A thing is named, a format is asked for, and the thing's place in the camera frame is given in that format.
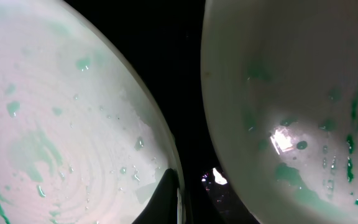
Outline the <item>mint green plate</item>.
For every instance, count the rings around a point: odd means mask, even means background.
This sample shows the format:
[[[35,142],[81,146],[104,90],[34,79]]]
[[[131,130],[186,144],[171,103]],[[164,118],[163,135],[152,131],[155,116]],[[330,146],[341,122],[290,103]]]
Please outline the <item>mint green plate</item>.
[[[358,0],[207,1],[214,149],[261,223],[358,223]]]
[[[0,223],[132,223],[183,172],[152,95],[64,1],[0,1]]]

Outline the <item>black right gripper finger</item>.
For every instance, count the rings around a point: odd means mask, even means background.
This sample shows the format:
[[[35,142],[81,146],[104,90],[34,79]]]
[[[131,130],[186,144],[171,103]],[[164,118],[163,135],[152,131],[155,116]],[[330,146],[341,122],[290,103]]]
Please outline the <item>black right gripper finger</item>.
[[[181,224],[181,193],[177,173],[167,169],[147,206],[132,224]]]

